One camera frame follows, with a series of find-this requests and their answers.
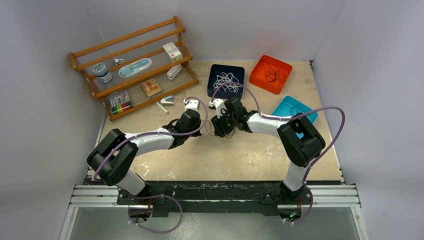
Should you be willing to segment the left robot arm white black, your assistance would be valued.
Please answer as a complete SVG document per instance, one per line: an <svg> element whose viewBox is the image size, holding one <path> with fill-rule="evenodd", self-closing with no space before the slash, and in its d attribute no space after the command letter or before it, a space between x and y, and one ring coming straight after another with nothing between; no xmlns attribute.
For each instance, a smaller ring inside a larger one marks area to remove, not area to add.
<svg viewBox="0 0 424 240"><path fill-rule="evenodd" d="M189 137L201 135L200 114L185 110L179 119L154 131L124 133L110 130L87 157L87 164L95 170L107 186L117 186L129 193L138 205L146 203L149 191L145 181L130 171L135 157L156 150L170 150L182 145Z"/></svg>

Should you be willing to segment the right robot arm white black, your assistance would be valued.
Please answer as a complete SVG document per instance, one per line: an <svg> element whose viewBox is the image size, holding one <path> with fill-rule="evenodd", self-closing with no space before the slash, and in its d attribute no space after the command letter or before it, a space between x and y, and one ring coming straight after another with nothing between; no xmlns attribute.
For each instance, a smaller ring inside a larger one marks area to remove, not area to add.
<svg viewBox="0 0 424 240"><path fill-rule="evenodd" d="M215 135L224 137L234 129L247 133L261 133L278 137L284 147L290 164L283 180L280 196L288 204L300 198L307 171L326 142L306 117L279 118L262 115L257 110L248 111L237 97L227 100L214 99L208 107L216 111L211 118Z"/></svg>

